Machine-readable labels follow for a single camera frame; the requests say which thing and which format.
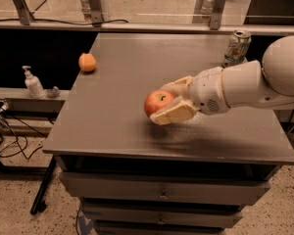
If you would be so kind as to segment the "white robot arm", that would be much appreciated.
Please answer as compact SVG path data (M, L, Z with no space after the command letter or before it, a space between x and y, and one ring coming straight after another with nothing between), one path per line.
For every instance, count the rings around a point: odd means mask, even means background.
M163 88L174 99L150 115L158 125L190 120L198 112L211 116L239 107L294 109L294 36L274 41L260 61L203 70Z

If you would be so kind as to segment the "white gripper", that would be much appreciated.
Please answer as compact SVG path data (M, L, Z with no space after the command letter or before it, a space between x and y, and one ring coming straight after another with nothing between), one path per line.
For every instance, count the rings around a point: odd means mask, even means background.
M198 108L207 116L226 113L229 106L222 92L222 72L223 68L216 67L163 85L161 89L174 99L150 115L150 120L158 125L186 121L194 118Z

